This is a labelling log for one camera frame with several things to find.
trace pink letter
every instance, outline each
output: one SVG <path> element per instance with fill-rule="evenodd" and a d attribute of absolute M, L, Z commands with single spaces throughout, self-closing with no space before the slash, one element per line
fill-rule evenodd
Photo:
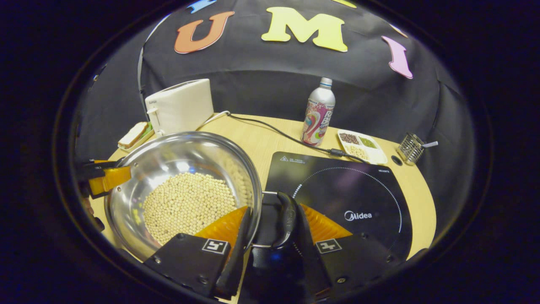
<path fill-rule="evenodd" d="M 381 36 L 381 38 L 388 43 L 390 52 L 392 53 L 392 61 L 390 61 L 388 65 L 399 74 L 409 79 L 413 79 L 413 73 L 409 70 L 407 58 L 405 57 L 405 47 L 388 37 Z"/>

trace wire basket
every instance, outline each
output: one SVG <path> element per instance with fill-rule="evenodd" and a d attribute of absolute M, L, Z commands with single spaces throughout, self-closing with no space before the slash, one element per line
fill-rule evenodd
<path fill-rule="evenodd" d="M 416 164 L 424 152 L 424 148 L 422 148 L 423 144 L 424 142 L 418 138 L 418 136 L 407 132 L 407 135 L 401 142 L 397 153 L 406 164 Z"/>

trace orange letter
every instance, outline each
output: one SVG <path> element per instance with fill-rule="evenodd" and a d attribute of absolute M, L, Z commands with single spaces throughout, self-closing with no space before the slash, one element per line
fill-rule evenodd
<path fill-rule="evenodd" d="M 187 54 L 209 47 L 221 37 L 227 18 L 232 15 L 234 15 L 233 11 L 227 11 L 210 17 L 210 20 L 213 21 L 210 32 L 206 37 L 197 41 L 193 41 L 191 38 L 197 25 L 203 22 L 202 20 L 194 21 L 179 28 L 178 37 L 176 37 L 176 42 L 174 43 L 174 50 L 180 54 Z"/>

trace bottle cap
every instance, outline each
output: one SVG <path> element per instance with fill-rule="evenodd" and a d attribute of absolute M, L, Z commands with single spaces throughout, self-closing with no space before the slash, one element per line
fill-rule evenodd
<path fill-rule="evenodd" d="M 321 78 L 321 84 L 331 87 L 332 86 L 332 80 L 330 78 Z"/>

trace stainless steel pot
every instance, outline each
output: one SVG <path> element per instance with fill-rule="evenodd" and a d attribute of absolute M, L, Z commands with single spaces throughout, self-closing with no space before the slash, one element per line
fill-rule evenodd
<path fill-rule="evenodd" d="M 220 135 L 190 131 L 163 136 L 132 151 L 119 166 L 130 166 L 132 178 L 105 198 L 105 214 L 122 245 L 142 261 L 161 247 L 145 227 L 143 202 L 153 189 L 179 173 L 210 174 L 224 180 L 237 207 L 249 207 L 246 250 L 249 246 L 280 247 L 294 228 L 294 200 L 281 192 L 266 193 L 277 195 L 283 203 L 283 236 L 272 245 L 252 244 L 261 217 L 259 175 L 247 154 Z"/>

